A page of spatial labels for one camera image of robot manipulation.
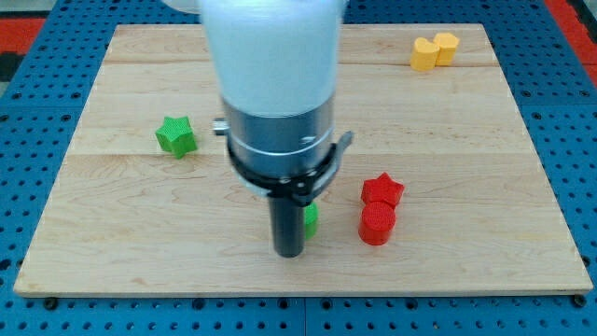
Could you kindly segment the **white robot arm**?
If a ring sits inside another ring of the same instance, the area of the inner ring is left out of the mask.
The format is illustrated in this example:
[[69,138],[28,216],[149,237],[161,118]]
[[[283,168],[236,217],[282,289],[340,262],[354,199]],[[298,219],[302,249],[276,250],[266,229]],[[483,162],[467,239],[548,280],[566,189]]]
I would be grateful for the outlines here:
[[201,20],[239,179],[269,201],[272,244],[284,258],[304,247],[304,209],[340,169],[353,133],[333,138],[344,1],[165,0]]

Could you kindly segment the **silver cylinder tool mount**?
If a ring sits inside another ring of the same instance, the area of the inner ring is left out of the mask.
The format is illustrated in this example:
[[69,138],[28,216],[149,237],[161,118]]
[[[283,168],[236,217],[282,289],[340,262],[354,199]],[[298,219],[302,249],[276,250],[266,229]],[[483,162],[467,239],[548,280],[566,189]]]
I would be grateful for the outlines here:
[[213,121],[240,181],[261,197],[309,205],[332,182],[354,133],[333,140],[333,100],[292,116],[256,116],[223,103]]

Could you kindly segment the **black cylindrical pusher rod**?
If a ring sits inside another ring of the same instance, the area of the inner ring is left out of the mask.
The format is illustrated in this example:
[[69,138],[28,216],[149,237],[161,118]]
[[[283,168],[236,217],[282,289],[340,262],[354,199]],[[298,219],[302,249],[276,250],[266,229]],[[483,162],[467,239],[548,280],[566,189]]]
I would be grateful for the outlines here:
[[286,198],[269,198],[274,251],[283,258],[300,255],[306,239],[304,210]]

